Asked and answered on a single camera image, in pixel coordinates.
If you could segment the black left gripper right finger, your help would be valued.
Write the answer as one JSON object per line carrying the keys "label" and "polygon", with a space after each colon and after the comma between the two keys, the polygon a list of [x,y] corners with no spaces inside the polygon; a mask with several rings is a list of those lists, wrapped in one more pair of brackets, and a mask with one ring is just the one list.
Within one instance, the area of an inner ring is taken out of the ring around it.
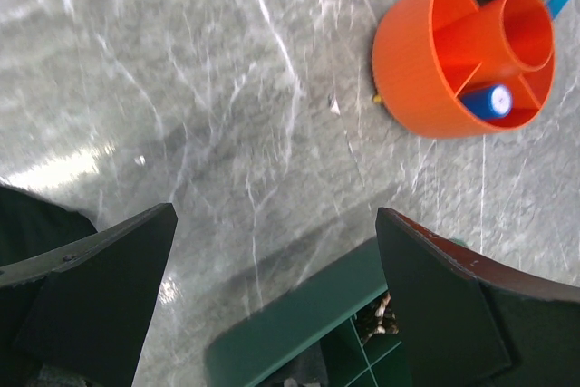
{"label": "black left gripper right finger", "polygon": [[578,287],[503,265],[392,208],[379,208],[375,228],[413,385],[578,385]]}

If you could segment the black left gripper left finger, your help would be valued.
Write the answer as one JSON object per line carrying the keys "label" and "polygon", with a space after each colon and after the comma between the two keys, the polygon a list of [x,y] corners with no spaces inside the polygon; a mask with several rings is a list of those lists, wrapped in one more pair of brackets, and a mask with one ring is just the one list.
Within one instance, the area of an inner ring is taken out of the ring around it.
{"label": "black left gripper left finger", "polygon": [[48,364],[130,386],[177,226],[162,203],[102,232],[1,268],[1,383]]}

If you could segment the orange round pen holder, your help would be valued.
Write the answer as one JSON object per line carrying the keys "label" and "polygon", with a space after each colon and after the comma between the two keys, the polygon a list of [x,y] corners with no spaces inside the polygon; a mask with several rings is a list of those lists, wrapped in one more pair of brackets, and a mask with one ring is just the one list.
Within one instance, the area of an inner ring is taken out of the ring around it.
{"label": "orange round pen holder", "polygon": [[[521,129],[544,109],[555,75],[555,30],[544,0],[399,0],[372,44],[372,77],[384,106],[427,138]],[[514,107],[484,121],[461,99],[493,84],[508,87]]]}

